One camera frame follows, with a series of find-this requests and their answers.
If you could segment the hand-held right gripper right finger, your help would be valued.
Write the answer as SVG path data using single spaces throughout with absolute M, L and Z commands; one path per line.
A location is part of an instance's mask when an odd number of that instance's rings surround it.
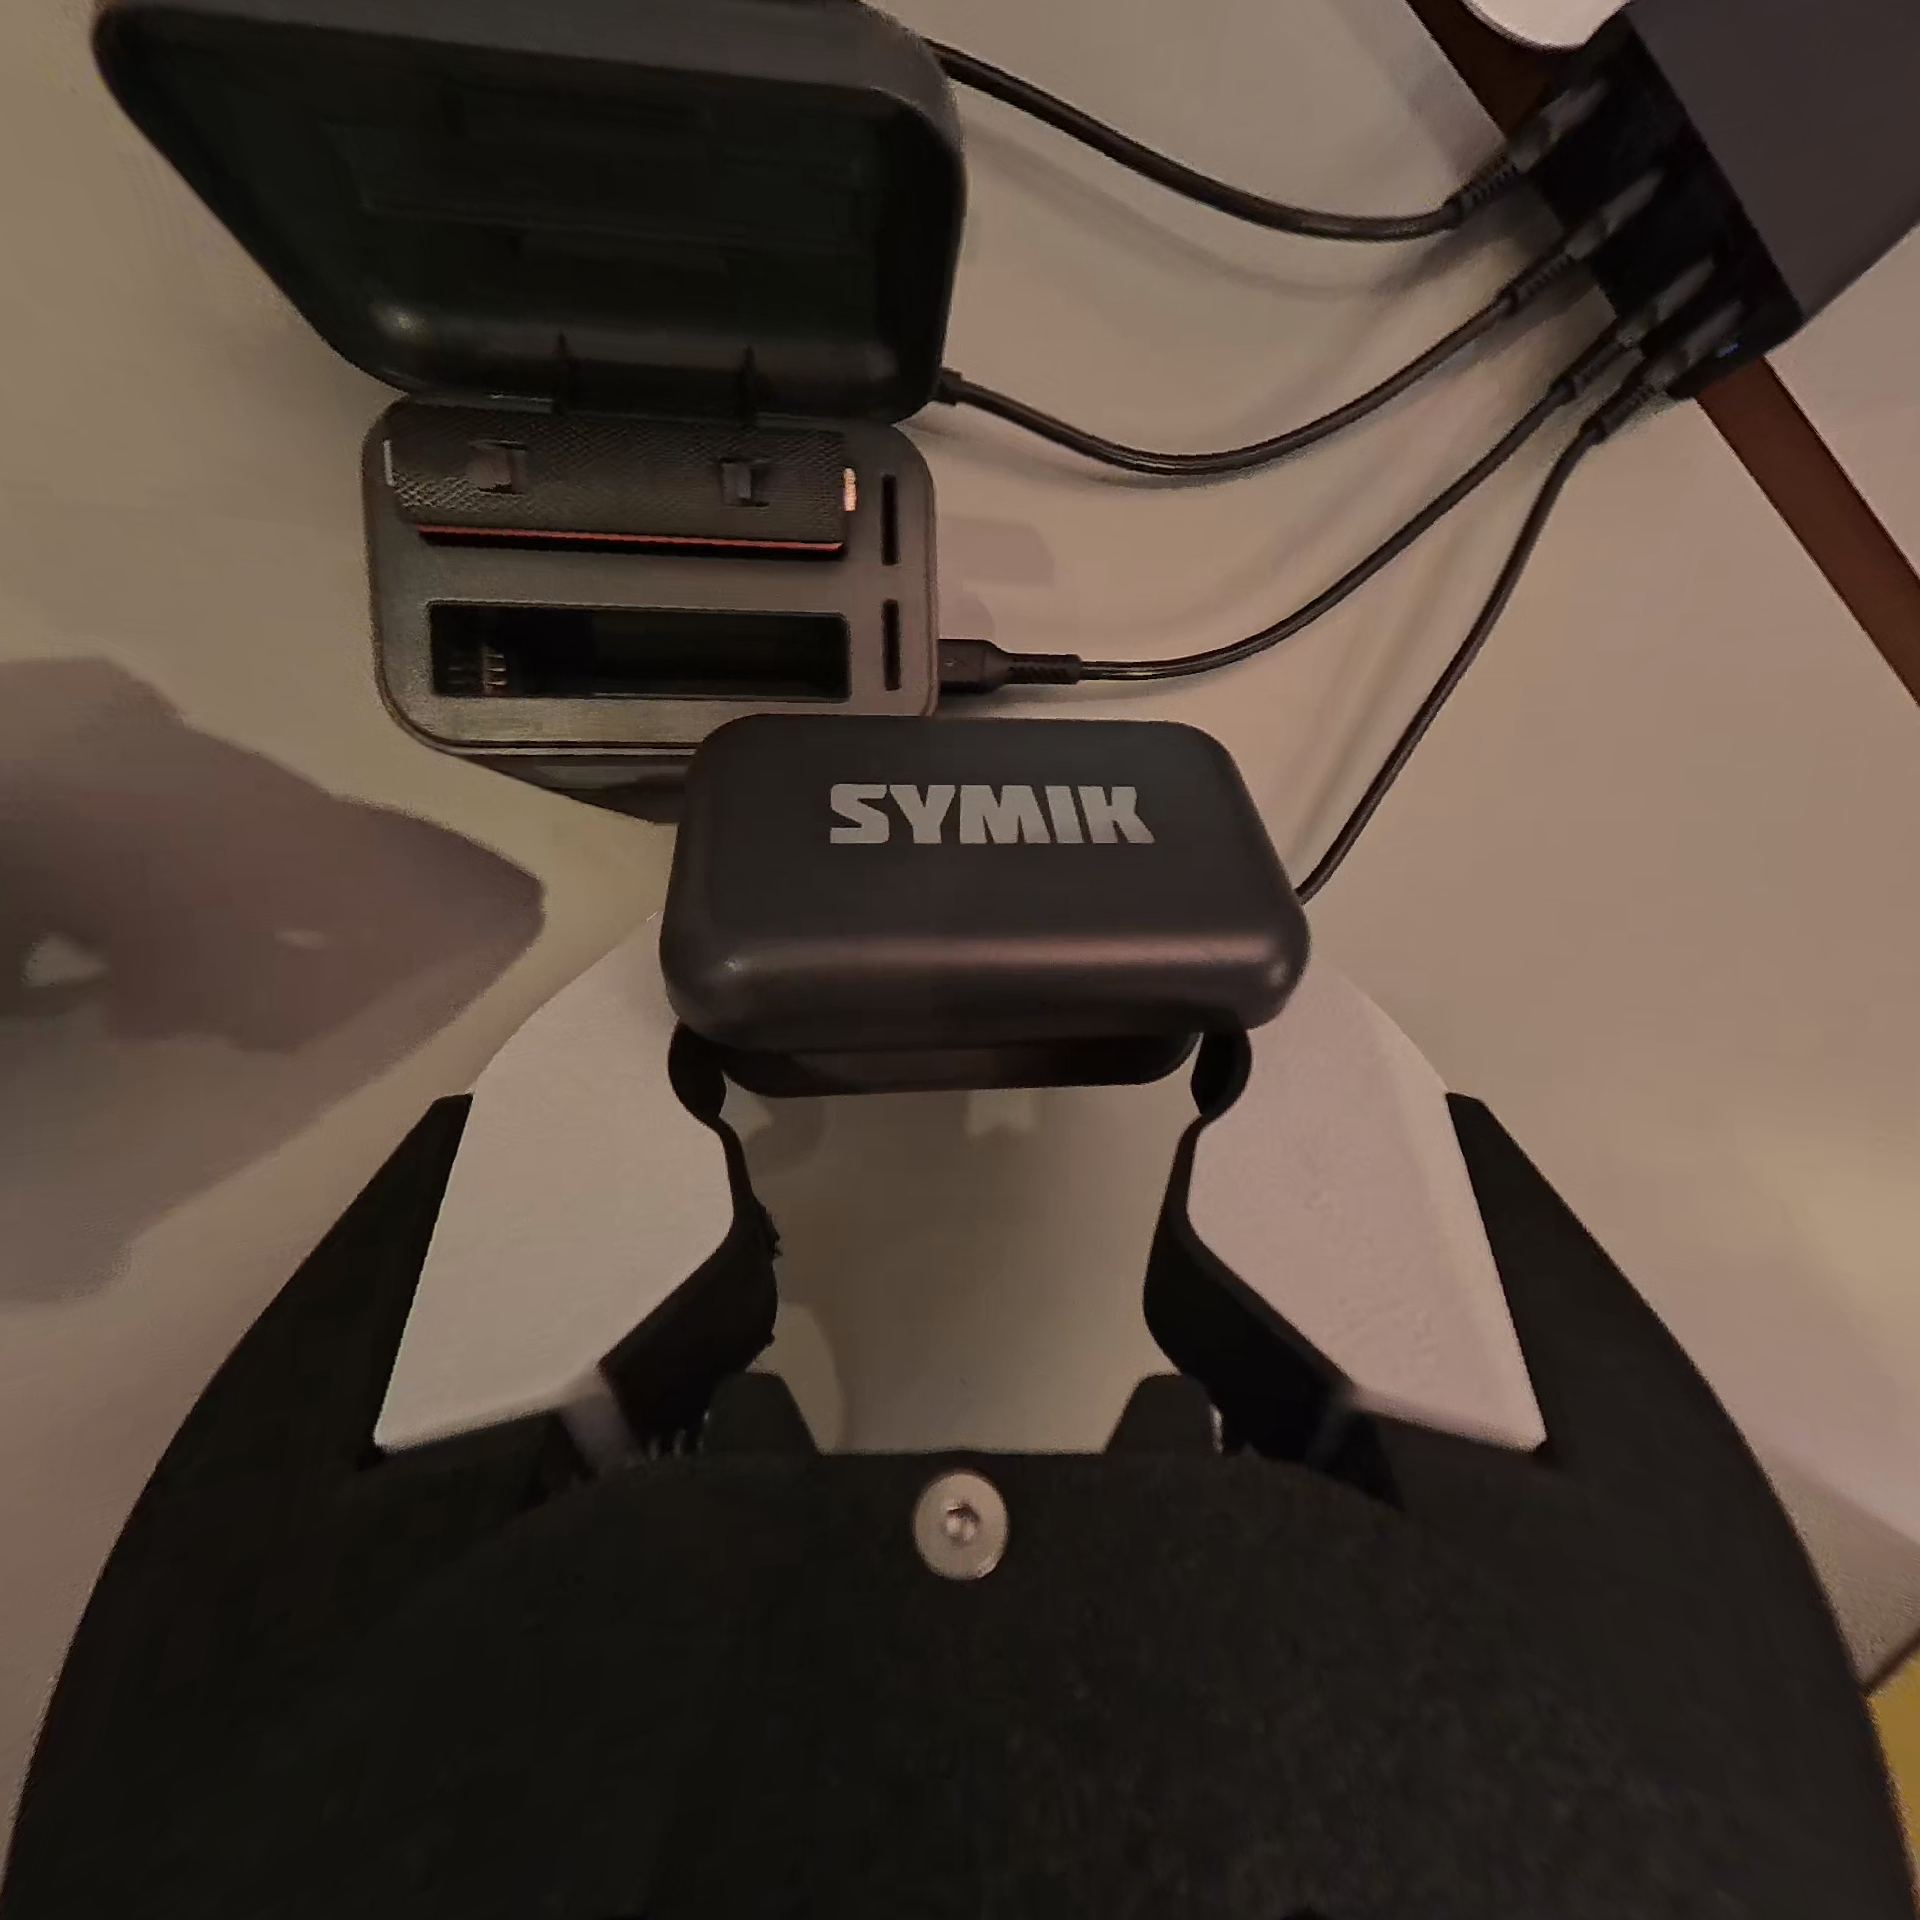
M 1546 1441 L 1448 1093 L 1333 964 L 1191 1073 L 1142 1312 L 1230 1448 L 1328 1464 L 1366 1422 Z

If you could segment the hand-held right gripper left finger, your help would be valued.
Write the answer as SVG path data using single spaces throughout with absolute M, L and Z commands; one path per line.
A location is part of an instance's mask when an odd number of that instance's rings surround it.
M 670 1450 L 776 1329 L 776 1237 L 726 1078 L 620 943 L 471 1089 L 373 1439 L 555 1418 L 592 1472 Z

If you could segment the black battery charger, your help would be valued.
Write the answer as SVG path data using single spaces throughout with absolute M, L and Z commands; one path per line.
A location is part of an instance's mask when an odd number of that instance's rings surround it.
M 770 1093 L 1149 1080 L 1310 951 L 1231 753 L 1086 718 L 719 726 L 658 933 L 677 1018 Z
M 435 752 L 664 822 L 746 716 L 940 702 L 933 397 L 966 216 L 952 92 L 868 5 L 126 2 L 128 119 L 387 390 L 358 494 L 374 680 Z M 847 439 L 835 559 L 432 544 L 398 407 Z

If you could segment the red striped black battery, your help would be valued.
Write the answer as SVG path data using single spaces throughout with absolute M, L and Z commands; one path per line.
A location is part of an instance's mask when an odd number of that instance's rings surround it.
M 432 544 L 835 559 L 859 504 L 823 428 L 407 404 L 373 456 Z

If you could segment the black power hub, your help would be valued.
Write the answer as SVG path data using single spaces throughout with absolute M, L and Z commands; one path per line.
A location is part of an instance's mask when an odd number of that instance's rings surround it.
M 1538 56 L 1527 180 L 1591 228 L 1648 392 L 1763 359 L 1915 230 L 1915 2 L 1631 2 Z

